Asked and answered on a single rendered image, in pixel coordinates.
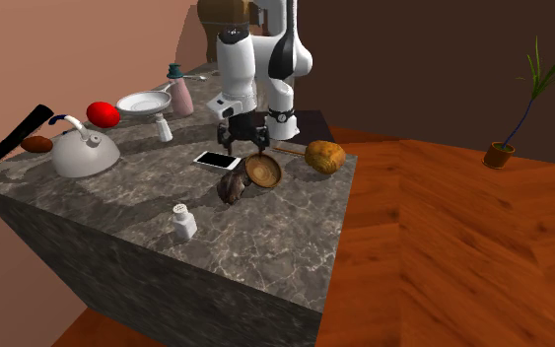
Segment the long black bar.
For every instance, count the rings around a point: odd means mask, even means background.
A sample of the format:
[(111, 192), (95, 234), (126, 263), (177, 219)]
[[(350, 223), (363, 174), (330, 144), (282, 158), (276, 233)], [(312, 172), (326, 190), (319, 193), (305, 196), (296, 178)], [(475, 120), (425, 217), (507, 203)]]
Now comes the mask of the long black bar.
[(22, 141), (38, 130), (54, 115), (46, 105), (38, 104), (15, 129), (0, 142), (0, 161), (19, 147)]

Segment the brown wooden furniture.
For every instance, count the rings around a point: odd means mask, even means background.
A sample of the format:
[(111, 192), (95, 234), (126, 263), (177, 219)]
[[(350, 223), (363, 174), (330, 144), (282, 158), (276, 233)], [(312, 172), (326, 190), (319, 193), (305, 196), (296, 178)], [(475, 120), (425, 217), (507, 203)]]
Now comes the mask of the brown wooden furniture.
[(198, 0), (197, 15), (207, 40), (206, 59), (217, 60), (216, 39), (225, 28), (249, 24), (249, 0)]

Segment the brown oval potato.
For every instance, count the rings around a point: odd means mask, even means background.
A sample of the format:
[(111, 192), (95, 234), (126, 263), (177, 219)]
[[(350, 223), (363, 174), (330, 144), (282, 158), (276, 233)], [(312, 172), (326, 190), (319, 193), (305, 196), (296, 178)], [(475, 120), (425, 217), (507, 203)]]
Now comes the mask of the brown oval potato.
[(36, 135), (25, 138), (20, 146), (30, 153), (48, 153), (53, 148), (53, 142), (49, 138)]

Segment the white kettle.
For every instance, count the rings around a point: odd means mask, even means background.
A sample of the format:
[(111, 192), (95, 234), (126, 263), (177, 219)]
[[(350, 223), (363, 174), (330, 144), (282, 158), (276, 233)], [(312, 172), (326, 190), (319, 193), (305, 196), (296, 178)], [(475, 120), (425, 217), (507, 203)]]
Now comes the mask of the white kettle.
[(78, 178), (98, 174), (113, 166), (120, 158), (116, 144), (105, 134), (87, 129), (77, 118), (60, 114), (48, 120), (49, 125), (66, 120), (74, 129), (59, 137), (51, 150), (56, 172)]

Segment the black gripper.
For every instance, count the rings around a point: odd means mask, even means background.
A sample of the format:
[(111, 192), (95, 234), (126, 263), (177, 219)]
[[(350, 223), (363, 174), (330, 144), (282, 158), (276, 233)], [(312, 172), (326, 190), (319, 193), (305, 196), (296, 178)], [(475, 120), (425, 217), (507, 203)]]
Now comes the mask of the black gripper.
[(228, 126), (219, 123), (217, 128), (218, 143), (232, 154), (232, 144), (235, 140), (252, 141), (262, 153), (270, 146), (270, 134), (264, 126), (264, 120), (255, 111), (233, 115), (228, 118)]

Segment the pink bottle with teal cap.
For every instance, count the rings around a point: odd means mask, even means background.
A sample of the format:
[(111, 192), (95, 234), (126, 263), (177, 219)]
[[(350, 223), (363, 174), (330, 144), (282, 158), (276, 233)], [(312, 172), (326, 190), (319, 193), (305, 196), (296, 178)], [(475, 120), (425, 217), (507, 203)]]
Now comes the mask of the pink bottle with teal cap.
[(181, 117), (190, 116), (194, 112), (193, 102), (189, 90), (184, 81), (184, 75), (179, 70), (180, 65), (176, 63), (169, 64), (168, 91), (171, 95), (171, 106), (173, 112)]

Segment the silver spoon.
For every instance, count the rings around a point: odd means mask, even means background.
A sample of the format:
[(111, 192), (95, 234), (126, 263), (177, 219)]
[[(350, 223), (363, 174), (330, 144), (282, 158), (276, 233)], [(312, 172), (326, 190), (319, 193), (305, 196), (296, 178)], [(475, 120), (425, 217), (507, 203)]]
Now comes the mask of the silver spoon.
[(191, 74), (191, 75), (184, 75), (184, 79), (196, 80), (196, 81), (207, 81), (214, 76), (219, 76), (220, 73), (218, 70), (208, 71), (199, 74)]

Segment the wooden honey dipper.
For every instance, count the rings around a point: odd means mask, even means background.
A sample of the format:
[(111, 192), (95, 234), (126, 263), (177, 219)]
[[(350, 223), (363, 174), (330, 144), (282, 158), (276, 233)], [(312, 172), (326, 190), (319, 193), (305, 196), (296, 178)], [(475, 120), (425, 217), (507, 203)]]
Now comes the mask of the wooden honey dipper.
[(323, 140), (310, 142), (304, 152), (283, 148), (274, 148), (274, 150), (303, 156), (305, 162), (321, 174), (336, 173), (346, 161), (346, 152), (339, 144)]

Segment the dark robot stand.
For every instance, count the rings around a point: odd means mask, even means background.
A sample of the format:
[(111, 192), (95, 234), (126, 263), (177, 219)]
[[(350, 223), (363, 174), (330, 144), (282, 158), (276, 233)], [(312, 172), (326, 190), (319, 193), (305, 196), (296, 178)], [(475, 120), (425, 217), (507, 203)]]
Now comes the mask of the dark robot stand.
[(295, 117), (300, 133), (290, 139), (291, 143), (307, 146), (316, 140), (334, 142), (320, 110), (296, 110)]

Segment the wooden bowl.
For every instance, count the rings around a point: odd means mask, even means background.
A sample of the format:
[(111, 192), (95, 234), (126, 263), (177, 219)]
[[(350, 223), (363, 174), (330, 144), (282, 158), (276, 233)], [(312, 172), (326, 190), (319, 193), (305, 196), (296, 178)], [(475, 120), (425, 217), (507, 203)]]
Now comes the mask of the wooden bowl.
[(281, 182), (282, 168), (267, 154), (255, 153), (247, 156), (244, 167), (250, 180), (260, 187), (273, 188)]

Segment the potted green plant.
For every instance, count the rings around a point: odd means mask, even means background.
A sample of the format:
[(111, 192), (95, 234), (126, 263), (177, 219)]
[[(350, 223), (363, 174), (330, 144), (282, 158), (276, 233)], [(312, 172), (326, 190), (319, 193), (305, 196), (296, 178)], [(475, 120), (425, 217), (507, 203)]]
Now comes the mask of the potted green plant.
[(555, 61), (548, 69), (544, 69), (539, 50), (538, 36), (535, 37), (534, 41), (534, 54), (528, 54), (526, 58), (532, 82), (532, 88), (529, 94), (526, 110), (510, 135), (504, 141), (492, 142), (484, 157), (481, 159), (481, 163), (485, 167), (492, 170), (503, 169), (507, 161), (514, 155), (516, 149), (511, 144), (511, 141), (522, 127), (524, 121), (527, 119), (534, 101), (550, 86), (555, 85)]

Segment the white salt shaker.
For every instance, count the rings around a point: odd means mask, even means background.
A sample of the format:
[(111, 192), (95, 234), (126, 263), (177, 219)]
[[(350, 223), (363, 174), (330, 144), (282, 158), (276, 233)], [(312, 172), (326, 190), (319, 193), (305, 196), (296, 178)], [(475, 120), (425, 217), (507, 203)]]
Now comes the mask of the white salt shaker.
[(164, 118), (162, 113), (155, 114), (156, 126), (158, 130), (158, 136), (162, 142), (169, 142), (173, 139), (172, 131), (169, 127), (168, 122)]
[(178, 203), (173, 207), (173, 227), (176, 235), (184, 241), (189, 241), (197, 231), (195, 218), (185, 204)]

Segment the white frying pan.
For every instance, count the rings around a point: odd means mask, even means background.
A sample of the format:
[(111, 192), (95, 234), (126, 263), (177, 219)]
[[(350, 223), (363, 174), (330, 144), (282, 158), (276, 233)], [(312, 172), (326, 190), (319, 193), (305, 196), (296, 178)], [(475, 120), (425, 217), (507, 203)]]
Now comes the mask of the white frying pan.
[(115, 107), (129, 115), (153, 115), (167, 109), (172, 103), (171, 84), (159, 90), (143, 91), (121, 98)]

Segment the dark brown lumpy object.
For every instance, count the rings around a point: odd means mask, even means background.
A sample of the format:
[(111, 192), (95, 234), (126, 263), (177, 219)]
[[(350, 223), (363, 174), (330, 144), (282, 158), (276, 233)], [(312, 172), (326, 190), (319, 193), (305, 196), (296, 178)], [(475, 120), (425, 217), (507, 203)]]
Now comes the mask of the dark brown lumpy object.
[(244, 162), (240, 162), (233, 170), (221, 177), (216, 186), (217, 194), (224, 203), (234, 205), (251, 184), (252, 180), (246, 172)]

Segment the white smartphone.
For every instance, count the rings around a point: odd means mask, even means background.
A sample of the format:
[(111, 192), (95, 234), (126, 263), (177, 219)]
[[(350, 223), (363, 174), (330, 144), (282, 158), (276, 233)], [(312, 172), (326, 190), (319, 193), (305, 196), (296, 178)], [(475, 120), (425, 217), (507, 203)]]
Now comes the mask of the white smartphone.
[(227, 171), (233, 170), (240, 163), (240, 161), (241, 158), (239, 157), (233, 157), (230, 155), (210, 151), (204, 151), (193, 160), (195, 164), (205, 165)]

